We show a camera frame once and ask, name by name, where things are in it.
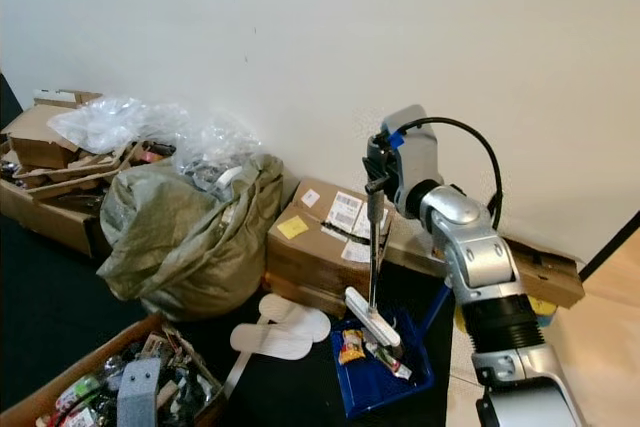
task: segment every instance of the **wooden floor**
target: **wooden floor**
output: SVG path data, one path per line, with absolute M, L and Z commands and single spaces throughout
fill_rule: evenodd
M 544 334 L 556 349 L 591 426 L 640 425 L 640 231 L 584 284 L 586 297 L 560 309 Z M 482 388 L 471 344 L 454 327 L 448 426 L 480 425 Z

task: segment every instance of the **yellow sticky note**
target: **yellow sticky note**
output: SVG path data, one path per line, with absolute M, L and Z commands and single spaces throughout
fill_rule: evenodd
M 291 240 L 297 235 L 309 230 L 309 227 L 307 227 L 307 224 L 304 223 L 304 220 L 302 220 L 300 216 L 296 215 L 295 217 L 292 217 L 278 225 L 278 230 L 282 232 L 282 235 L 287 239 Z

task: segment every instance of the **clear plastic wrap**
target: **clear plastic wrap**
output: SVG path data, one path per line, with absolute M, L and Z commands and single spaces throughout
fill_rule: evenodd
M 216 112 L 192 122 L 173 155 L 176 170 L 201 190 L 225 191 L 244 162 L 260 151 L 260 141 L 231 117 Z
M 100 97 L 51 118 L 48 125 L 78 147 L 94 154 L 106 154 L 137 140 L 176 145 L 188 123 L 187 112 L 177 104 Z

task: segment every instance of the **blue part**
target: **blue part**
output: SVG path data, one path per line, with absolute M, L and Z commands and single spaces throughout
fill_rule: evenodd
M 438 312 L 440 312 L 442 304 L 444 304 L 444 301 L 447 300 L 447 297 L 449 297 L 450 293 L 451 287 L 443 283 L 442 287 L 440 287 L 440 290 L 436 294 L 436 298 L 433 299 L 433 302 L 431 302 L 429 310 L 427 311 L 427 315 L 425 315 L 424 319 L 422 319 L 422 323 L 420 324 L 420 328 L 418 329 L 419 338 L 424 339 L 424 336 L 427 335 L 431 324 L 438 316 Z
M 404 144 L 404 135 L 397 130 L 389 136 L 389 144 L 393 150 L 396 150 L 402 144 Z
M 406 381 L 394 377 L 391 371 L 366 349 L 366 359 L 340 365 L 338 358 L 343 342 L 342 332 L 346 329 L 361 329 L 362 323 L 358 319 L 352 319 L 337 324 L 331 331 L 331 347 L 348 419 L 422 392 L 431 388 L 435 382 L 422 338 L 417 335 L 408 312 L 404 309 L 389 310 L 385 312 L 384 317 L 387 320 L 393 320 L 394 317 L 396 319 L 395 328 L 404 346 L 404 357 L 401 361 L 413 372 L 411 379 Z

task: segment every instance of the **gray sack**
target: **gray sack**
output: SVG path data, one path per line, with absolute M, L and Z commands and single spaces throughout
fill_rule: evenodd
M 121 172 L 100 212 L 113 252 L 97 274 L 119 299 L 140 298 L 173 321 L 240 306 L 264 271 L 282 162 L 254 155 L 227 189 L 227 202 L 198 191 L 169 161 Z

